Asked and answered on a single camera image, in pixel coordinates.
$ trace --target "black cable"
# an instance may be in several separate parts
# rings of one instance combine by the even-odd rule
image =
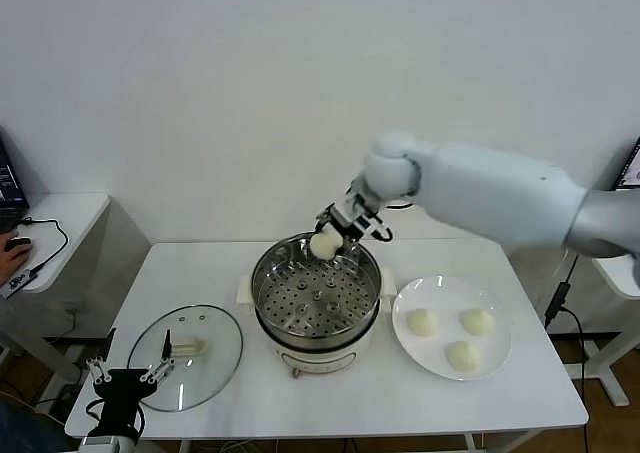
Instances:
[[[72,317],[73,317],[73,321],[71,323],[71,328],[69,328],[67,331],[65,331],[64,333],[62,333],[60,336],[58,336],[57,338],[49,341],[48,343],[50,345],[53,345],[55,343],[57,343],[61,338],[64,338],[65,336],[67,336],[70,333],[73,333],[76,329],[77,326],[77,320],[78,320],[78,313],[76,311],[67,311],[67,313],[69,313]]]
[[[387,206],[387,210],[406,210],[407,208],[411,208],[413,203],[405,203],[404,205],[389,205]]]
[[[568,283],[569,280],[571,279],[571,275],[573,274],[573,270],[576,268],[576,264],[578,263],[578,257],[580,255],[576,255],[576,257],[573,259],[573,263],[571,263],[571,268],[569,268],[569,273],[567,274],[567,277],[564,279],[565,283]]]
[[[34,223],[53,223],[54,225],[56,225],[56,229],[62,233],[62,236],[64,237],[64,243],[62,243],[62,246],[60,246],[55,252],[53,252],[53,254],[49,255],[49,257],[45,260],[43,260],[42,262],[40,262],[38,265],[34,266],[31,269],[31,273],[35,274],[38,273],[42,268],[45,267],[45,265],[47,263],[49,263],[51,260],[53,260],[56,256],[58,256],[58,254],[64,250],[67,245],[69,244],[69,236],[65,233],[65,231],[60,227],[60,223],[58,223],[58,220],[54,220],[54,219],[49,219],[49,220],[34,220],[33,218],[31,218],[30,216],[27,216],[26,218],[20,220],[18,222],[18,224],[21,225],[32,225]]]
[[[144,411],[142,411],[142,407],[140,405],[138,405],[138,413],[140,414],[140,429],[138,430],[138,438],[142,438],[142,432],[144,431],[146,421],[144,419]]]
[[[573,270],[576,268],[576,264],[578,263],[579,255],[576,255],[573,259],[573,263],[571,263],[571,268],[569,268],[569,273],[564,281],[561,281],[556,288],[555,293],[551,297],[551,301],[547,306],[547,309],[544,312],[544,329],[546,330],[554,318],[558,315],[560,308],[564,306],[564,301],[567,298],[567,294],[571,289],[571,283],[569,280],[571,279],[571,275],[573,274]]]
[[[582,399],[582,403],[584,403],[584,406],[586,408],[587,401],[584,393],[584,364],[586,363],[587,358],[586,358],[586,353],[584,351],[584,333],[582,332],[582,324],[580,323],[580,320],[578,319],[576,314],[570,309],[565,308],[564,306],[561,306],[559,311],[564,311],[565,313],[569,313],[571,316],[573,316],[573,319],[576,320],[576,324],[578,325],[578,331],[580,332],[580,349],[582,350],[582,354],[580,356],[580,397]],[[585,423],[582,426],[582,437],[584,441],[585,453],[589,453],[589,434],[587,431],[587,425],[588,423]]]
[[[25,403],[27,402],[27,400],[24,399],[24,395],[22,394],[22,392],[18,388],[16,388],[13,383],[5,380],[4,378],[0,378],[0,383],[4,383],[5,385],[7,385],[9,388],[11,388],[13,391],[15,391],[18,394],[18,396],[22,401],[24,401]]]
[[[80,383],[80,380],[82,379],[82,369],[80,370],[80,374],[78,375],[78,379],[76,380],[76,382],[73,384],[73,386],[71,387],[71,394],[73,394],[73,391],[78,387],[78,384]],[[64,395],[59,395],[56,396],[55,398],[48,398],[46,400],[38,400],[35,403],[33,402],[33,400],[31,401],[31,404],[33,406],[39,405],[41,403],[49,403],[50,401],[58,401],[59,399],[61,399]]]
[[[89,403],[87,406],[85,406],[84,408],[84,412],[89,415],[91,418],[93,418],[94,420],[100,421],[100,417],[94,413],[93,411],[91,411],[91,409],[94,406],[98,406],[101,405],[102,403],[104,403],[103,399],[99,399],[99,400],[93,400],[91,403]]]
[[[47,375],[47,377],[44,379],[44,381],[42,383],[40,383],[40,386],[38,386],[38,388],[36,389],[36,392],[33,394],[33,396],[31,397],[31,401],[30,404],[33,405],[33,403],[36,401],[36,399],[38,398],[38,396],[40,395],[40,393],[42,393],[42,390],[45,388],[45,386],[47,385],[47,383],[49,383],[49,381],[51,381],[51,378],[53,378],[53,373],[49,373]]]

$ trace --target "human hand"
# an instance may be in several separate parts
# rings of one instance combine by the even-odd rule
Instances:
[[[16,236],[18,236],[16,231],[0,235],[0,286],[4,285],[29,259],[31,245],[19,245],[9,251],[4,251],[7,241]]]

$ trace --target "computer mouse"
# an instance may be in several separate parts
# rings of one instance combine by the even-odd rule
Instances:
[[[9,241],[7,241],[7,244],[4,245],[4,251],[12,250],[16,246],[30,245],[30,244],[31,244],[31,238],[26,238],[26,237],[25,238],[11,238]]]

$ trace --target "computer monitor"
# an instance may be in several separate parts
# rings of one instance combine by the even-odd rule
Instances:
[[[633,190],[635,188],[640,188],[640,138],[636,141],[612,190]]]
[[[0,127],[0,209],[29,209],[29,202],[20,186],[15,169],[2,142],[6,132]]]

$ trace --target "glass lid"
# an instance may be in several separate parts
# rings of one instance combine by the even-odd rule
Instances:
[[[183,411],[215,396],[233,376],[242,355],[236,320],[215,306],[185,306],[167,313],[140,335],[129,368],[158,366],[170,332],[174,371],[142,403],[158,411]]]

